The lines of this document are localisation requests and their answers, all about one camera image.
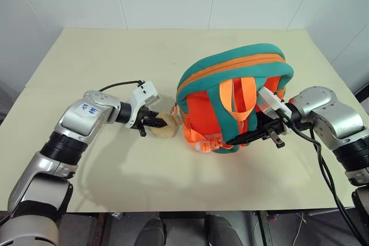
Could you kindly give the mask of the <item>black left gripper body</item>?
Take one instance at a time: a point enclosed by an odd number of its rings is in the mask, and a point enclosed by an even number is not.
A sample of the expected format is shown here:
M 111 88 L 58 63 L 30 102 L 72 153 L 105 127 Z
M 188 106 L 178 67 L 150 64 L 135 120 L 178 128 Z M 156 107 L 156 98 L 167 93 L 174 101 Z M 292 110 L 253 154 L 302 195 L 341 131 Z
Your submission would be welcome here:
M 139 109 L 138 114 L 137 114 L 137 130 L 139 131 L 141 137 L 146 136 L 146 131 L 145 131 L 146 118 L 156 117 L 156 116 L 157 116 L 157 112 L 151 111 L 147 107 L 141 107 Z

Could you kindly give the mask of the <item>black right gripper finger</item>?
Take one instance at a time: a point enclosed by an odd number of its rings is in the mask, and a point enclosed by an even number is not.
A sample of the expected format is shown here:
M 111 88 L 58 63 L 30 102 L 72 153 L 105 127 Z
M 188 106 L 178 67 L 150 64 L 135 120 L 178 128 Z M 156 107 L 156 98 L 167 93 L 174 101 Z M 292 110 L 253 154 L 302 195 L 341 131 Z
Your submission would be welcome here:
M 258 139 L 268 139 L 270 138 L 269 133 L 265 129 L 257 129 L 254 131 L 248 131 L 237 135 L 236 137 L 226 141 L 227 145 L 247 145 Z

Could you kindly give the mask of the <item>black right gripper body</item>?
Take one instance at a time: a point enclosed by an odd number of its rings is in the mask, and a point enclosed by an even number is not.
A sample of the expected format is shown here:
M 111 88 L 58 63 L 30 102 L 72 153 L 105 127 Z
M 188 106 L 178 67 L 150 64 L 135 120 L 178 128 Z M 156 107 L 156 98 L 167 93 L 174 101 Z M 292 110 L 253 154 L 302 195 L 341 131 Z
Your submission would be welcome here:
M 285 142 L 280 138 L 287 131 L 282 119 L 272 119 L 262 112 L 257 112 L 258 139 L 271 139 L 277 148 L 285 146 Z

